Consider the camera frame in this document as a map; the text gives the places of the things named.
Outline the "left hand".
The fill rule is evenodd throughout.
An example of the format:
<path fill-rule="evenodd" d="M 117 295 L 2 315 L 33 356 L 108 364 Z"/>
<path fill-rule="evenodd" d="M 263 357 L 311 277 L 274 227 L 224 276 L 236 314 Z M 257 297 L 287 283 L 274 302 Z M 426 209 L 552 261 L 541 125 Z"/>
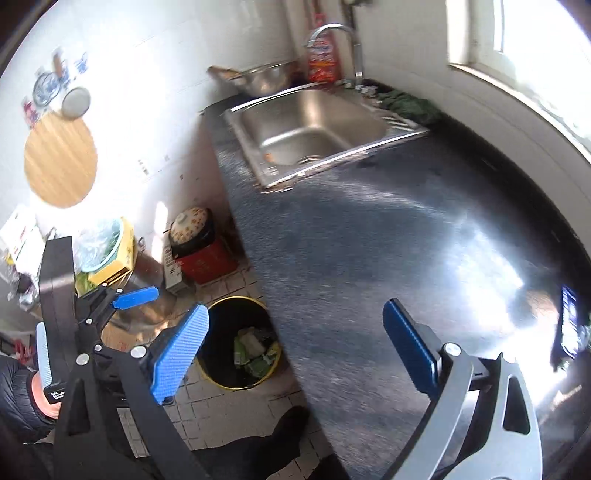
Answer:
<path fill-rule="evenodd" d="M 48 418 L 57 420 L 60 413 L 61 403 L 50 403 L 43 391 L 41 376 L 35 372 L 31 379 L 31 392 L 34 404 L 38 410 Z"/>

